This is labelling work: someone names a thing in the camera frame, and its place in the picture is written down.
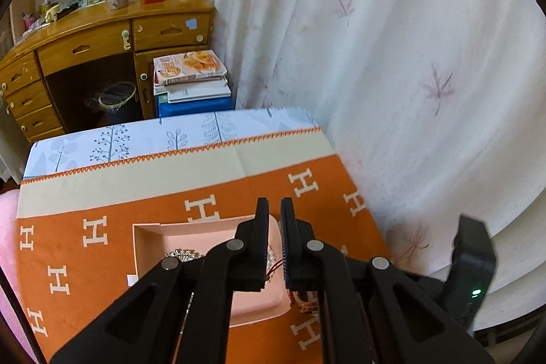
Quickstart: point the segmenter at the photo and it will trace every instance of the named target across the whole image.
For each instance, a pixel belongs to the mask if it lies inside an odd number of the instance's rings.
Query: patterned tablecloth
[[[24,310],[49,359],[135,274],[132,226],[279,215],[291,196],[316,236],[358,259],[388,255],[364,199],[301,108],[205,113],[114,125],[33,145],[17,211]],[[227,361],[321,362],[316,317],[230,329]]]

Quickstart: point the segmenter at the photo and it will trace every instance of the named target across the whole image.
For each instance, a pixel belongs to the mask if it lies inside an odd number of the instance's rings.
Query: white curtain
[[[475,328],[546,303],[535,0],[212,1],[237,108],[307,108],[401,267],[445,275],[466,213],[487,223],[499,257]]]
[[[21,183],[25,173],[29,144],[17,122],[6,113],[6,104],[0,98],[0,178],[13,178]]]

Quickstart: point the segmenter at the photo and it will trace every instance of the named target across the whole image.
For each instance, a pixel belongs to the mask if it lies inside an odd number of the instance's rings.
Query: red wire
[[[271,273],[273,273],[275,270],[280,268],[280,266],[282,265],[283,265],[282,260],[275,262],[275,264],[271,267],[271,269],[269,269],[268,276],[271,276]]]

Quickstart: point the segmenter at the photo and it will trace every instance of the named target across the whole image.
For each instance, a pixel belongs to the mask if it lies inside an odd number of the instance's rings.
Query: sticker
[[[127,285],[129,287],[132,287],[133,285],[135,285],[138,281],[138,276],[135,275],[135,274],[128,274],[127,275]]]
[[[189,28],[190,30],[197,30],[197,19],[195,18],[188,19],[186,21],[186,27]]]

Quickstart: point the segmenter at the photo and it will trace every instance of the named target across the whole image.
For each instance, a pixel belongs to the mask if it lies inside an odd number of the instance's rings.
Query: pink tray
[[[179,224],[133,224],[133,248],[138,278],[144,276],[165,254],[175,249],[195,250],[201,255],[232,239],[240,222],[254,216],[182,222]],[[277,221],[269,216],[269,247],[275,259],[282,258]],[[261,292],[235,292],[229,325],[235,327],[281,316],[290,310],[283,267],[278,268]]]

